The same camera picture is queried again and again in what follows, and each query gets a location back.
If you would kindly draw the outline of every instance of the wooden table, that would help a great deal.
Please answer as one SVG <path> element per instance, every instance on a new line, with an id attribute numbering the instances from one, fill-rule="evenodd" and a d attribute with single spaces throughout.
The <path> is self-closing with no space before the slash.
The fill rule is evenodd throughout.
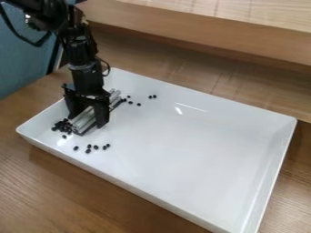
<path id="1" fill-rule="evenodd" d="M 297 93 L 307 91 L 304 76 L 122 36 L 95 33 L 95 39 L 100 56 L 113 66 L 310 120 L 308 108 L 290 111 Z M 61 69 L 0 101 L 0 232 L 207 232 L 32 147 L 16 134 L 17 126 L 61 97 L 60 86 L 68 77 Z M 296 83 L 303 85 L 296 89 Z M 274 91 L 294 94 L 283 99 L 267 97 Z M 260 232 L 311 232 L 310 142 L 311 125 L 299 122 Z"/>

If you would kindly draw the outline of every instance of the black wire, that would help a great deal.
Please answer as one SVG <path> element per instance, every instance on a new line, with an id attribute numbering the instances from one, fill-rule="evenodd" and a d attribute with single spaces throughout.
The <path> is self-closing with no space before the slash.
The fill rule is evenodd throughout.
<path id="1" fill-rule="evenodd" d="M 104 63 L 105 66 L 107 66 L 107 69 L 106 69 L 107 74 L 106 74 L 106 75 L 103 74 L 103 76 L 109 76 L 110 71 L 111 71 L 111 67 L 110 67 L 109 63 L 107 63 L 104 59 L 102 59 L 102 58 L 100 58 L 100 57 L 98 57 L 98 56 L 97 56 L 97 58 L 98 58 L 102 63 Z"/>
<path id="2" fill-rule="evenodd" d="M 42 44 L 45 43 L 45 41 L 51 36 L 51 32 L 47 32 L 44 36 L 41 37 L 41 39 L 37 40 L 37 41 L 31 41 L 29 39 L 27 39 L 26 37 L 22 36 L 22 35 L 19 35 L 15 28 L 13 27 L 10 19 L 8 18 L 6 12 L 5 12 L 5 9 L 4 7 L 0 4 L 0 15 L 4 18 L 5 20 L 5 23 L 7 25 L 7 27 L 11 30 L 11 32 L 16 36 L 18 37 L 19 39 L 27 42 L 28 44 L 32 45 L 32 46 L 35 46 L 35 47 L 41 47 Z"/>

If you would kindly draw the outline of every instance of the white ceramic tray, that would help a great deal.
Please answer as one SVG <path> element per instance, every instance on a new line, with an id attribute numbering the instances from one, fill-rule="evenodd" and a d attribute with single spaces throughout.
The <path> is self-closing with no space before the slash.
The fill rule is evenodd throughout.
<path id="1" fill-rule="evenodd" d="M 100 130 L 62 139 L 51 130 L 68 114 L 60 100 L 17 132 L 203 228 L 257 232 L 296 120 L 115 68 L 105 80 L 112 87 L 134 104 L 113 111 Z M 85 153 L 87 144 L 106 143 L 106 151 Z"/>

